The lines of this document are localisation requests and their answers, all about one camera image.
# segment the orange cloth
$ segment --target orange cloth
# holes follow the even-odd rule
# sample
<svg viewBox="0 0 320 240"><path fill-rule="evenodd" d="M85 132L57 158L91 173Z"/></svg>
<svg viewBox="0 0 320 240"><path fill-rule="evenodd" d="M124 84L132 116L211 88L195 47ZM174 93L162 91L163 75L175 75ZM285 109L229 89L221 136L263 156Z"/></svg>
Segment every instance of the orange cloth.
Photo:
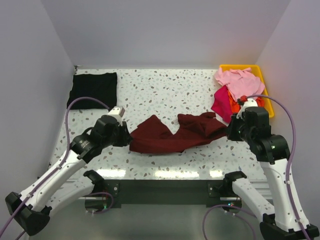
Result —
<svg viewBox="0 0 320 240"><path fill-rule="evenodd" d="M229 91L228 91L228 97L229 97L231 112L233 114L237 114L240 111L240 105L233 99L233 97ZM265 106L265 101L260 96L256 99L256 102L259 107Z"/></svg>

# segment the magenta cloth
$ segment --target magenta cloth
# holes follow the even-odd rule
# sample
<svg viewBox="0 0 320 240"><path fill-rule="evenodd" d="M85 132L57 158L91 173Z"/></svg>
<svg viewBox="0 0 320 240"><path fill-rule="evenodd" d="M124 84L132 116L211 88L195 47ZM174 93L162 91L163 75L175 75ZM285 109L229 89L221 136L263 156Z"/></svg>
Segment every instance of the magenta cloth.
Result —
<svg viewBox="0 0 320 240"><path fill-rule="evenodd" d="M251 73L251 67L244 70L230 69L227 71L222 71L220 67L214 77L220 85L228 88L234 101L242 96L261 94L265 89L260 78Z"/></svg>
<svg viewBox="0 0 320 240"><path fill-rule="evenodd" d="M229 124L231 122L232 111L227 86L223 86L215 92L214 103L211 107L211 110L222 117L223 121L225 121L226 123Z"/></svg>

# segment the maroon garment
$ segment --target maroon garment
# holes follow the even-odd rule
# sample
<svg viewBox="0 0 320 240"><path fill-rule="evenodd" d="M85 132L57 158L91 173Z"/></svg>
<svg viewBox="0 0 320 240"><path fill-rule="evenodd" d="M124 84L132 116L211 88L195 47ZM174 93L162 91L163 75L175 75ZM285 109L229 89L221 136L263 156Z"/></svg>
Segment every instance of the maroon garment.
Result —
<svg viewBox="0 0 320 240"><path fill-rule="evenodd" d="M180 124L176 134L159 118L152 115L131 133L130 151L143 154L181 153L185 149L206 145L226 135L226 126L219 122L214 112L200 116L178 114Z"/></svg>

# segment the yellow plastic basket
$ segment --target yellow plastic basket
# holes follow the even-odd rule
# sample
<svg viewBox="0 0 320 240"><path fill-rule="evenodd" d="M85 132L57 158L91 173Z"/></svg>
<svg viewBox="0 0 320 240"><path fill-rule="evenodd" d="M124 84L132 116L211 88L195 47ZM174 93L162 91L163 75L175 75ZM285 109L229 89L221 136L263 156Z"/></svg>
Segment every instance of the yellow plastic basket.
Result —
<svg viewBox="0 0 320 240"><path fill-rule="evenodd" d="M269 96L268 91L267 91L267 85L264 81L264 78L262 77L262 73L261 73L260 67L258 65L222 64L222 65L220 65L220 68L222 68L223 72L230 70L230 69L244 70L246 68L251 68L252 74L259 77L261 79L261 82L263 82L265 85L265 89L263 90L262 94ZM272 108L270 99L263 97L263 100L264 100L264 108L268 111L269 118L273 118L275 116L275 112L274 112L274 109Z"/></svg>

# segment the folded black cloth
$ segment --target folded black cloth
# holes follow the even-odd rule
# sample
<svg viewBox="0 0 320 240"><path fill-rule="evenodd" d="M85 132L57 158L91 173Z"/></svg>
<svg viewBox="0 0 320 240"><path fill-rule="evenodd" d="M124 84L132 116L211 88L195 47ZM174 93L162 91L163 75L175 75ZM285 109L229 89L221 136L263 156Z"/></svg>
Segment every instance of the folded black cloth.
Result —
<svg viewBox="0 0 320 240"><path fill-rule="evenodd" d="M81 74L73 76L73 86L70 91L70 103L80 97L91 97L100 100L110 109L117 105L117 73L105 73L101 75ZM92 100L80 100L71 109L104 109L104 107Z"/></svg>

